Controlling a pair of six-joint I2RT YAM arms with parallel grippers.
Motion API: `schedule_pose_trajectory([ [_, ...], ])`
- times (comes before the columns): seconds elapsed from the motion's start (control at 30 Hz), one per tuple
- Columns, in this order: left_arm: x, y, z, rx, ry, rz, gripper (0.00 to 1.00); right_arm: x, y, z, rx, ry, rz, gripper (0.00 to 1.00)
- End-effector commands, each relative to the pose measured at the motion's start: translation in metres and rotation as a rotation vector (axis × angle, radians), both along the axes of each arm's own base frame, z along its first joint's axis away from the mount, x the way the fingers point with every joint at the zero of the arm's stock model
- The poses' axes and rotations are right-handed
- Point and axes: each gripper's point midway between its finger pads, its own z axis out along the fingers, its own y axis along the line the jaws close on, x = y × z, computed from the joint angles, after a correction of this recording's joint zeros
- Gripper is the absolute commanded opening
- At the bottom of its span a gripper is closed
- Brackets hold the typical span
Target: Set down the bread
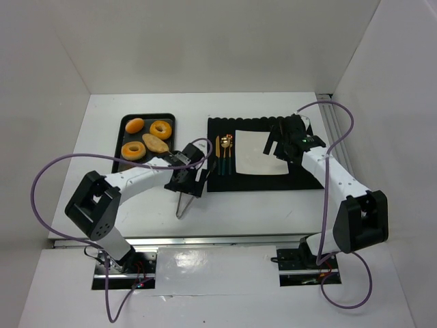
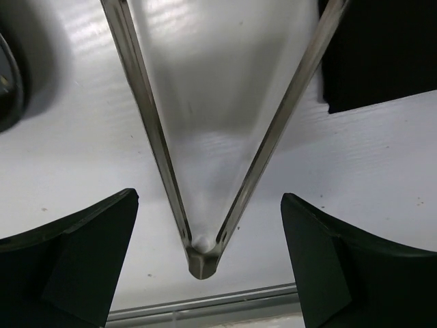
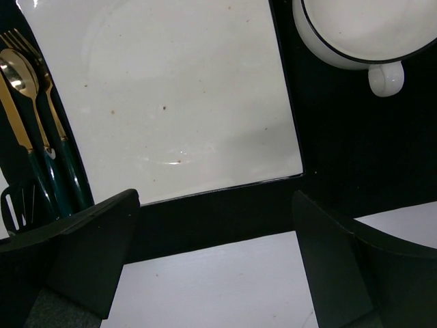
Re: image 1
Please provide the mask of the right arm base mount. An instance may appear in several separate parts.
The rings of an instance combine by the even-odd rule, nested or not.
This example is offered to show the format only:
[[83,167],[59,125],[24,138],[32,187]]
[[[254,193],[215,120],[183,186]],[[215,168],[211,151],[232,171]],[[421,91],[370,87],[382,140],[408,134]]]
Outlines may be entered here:
[[341,276],[336,256],[331,256],[321,265],[316,264],[308,245],[304,243],[295,248],[279,248],[276,256],[270,259],[279,270],[279,283],[285,286],[316,286],[322,281],[325,284],[341,284]]

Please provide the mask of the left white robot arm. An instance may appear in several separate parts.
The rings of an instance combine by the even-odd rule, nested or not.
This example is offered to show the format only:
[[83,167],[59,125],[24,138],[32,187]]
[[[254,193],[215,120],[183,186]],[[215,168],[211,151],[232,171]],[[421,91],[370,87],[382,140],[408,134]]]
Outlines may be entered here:
[[154,187],[201,197],[209,169],[187,168],[203,159],[203,152],[189,143],[181,152],[165,152],[146,164],[122,172],[100,175],[87,173],[65,208],[66,216],[90,241],[99,245],[123,272],[143,262],[134,247],[115,227],[119,207],[130,198]]

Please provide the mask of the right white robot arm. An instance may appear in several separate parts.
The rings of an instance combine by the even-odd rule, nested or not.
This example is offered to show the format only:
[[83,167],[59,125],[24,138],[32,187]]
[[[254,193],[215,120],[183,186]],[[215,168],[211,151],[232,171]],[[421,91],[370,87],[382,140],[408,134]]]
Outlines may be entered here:
[[301,239],[299,250],[304,257],[321,264],[329,255],[350,254],[388,239],[385,194],[357,181],[318,136],[307,133],[299,115],[280,118],[272,125],[263,153],[309,172],[324,187],[324,207],[337,208],[333,228],[326,228],[328,210],[324,209],[321,232]]

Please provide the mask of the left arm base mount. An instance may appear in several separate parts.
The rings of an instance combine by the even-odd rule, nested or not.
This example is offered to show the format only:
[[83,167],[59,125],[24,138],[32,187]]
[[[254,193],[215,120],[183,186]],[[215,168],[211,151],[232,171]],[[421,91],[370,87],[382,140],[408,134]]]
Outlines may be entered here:
[[[86,246],[83,253],[95,262],[92,290],[104,290],[105,287],[105,257],[101,251],[90,251]],[[124,265],[109,259],[109,290],[128,290],[135,287],[139,290],[155,289],[157,249],[137,251],[134,260]]]

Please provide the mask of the metal tongs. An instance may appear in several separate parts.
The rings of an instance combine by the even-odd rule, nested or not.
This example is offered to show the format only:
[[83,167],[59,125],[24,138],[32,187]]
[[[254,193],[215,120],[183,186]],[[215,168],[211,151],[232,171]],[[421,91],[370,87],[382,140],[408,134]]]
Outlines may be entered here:
[[195,197],[193,195],[188,195],[185,193],[179,193],[178,203],[175,211],[175,216],[177,219],[182,219],[189,209],[190,205],[193,203]]

